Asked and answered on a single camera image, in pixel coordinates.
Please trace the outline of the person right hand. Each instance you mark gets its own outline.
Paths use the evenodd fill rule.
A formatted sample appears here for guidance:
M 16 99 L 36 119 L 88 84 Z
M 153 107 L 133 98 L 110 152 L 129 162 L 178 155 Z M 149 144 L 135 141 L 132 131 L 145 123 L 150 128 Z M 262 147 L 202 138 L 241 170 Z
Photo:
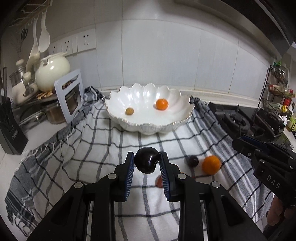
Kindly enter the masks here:
M 275 226 L 280 221 L 282 214 L 286 219 L 291 219 L 295 214 L 295 207 L 284 209 L 282 201 L 278 197 L 274 196 L 270 209 L 267 213 L 267 223 L 270 226 Z

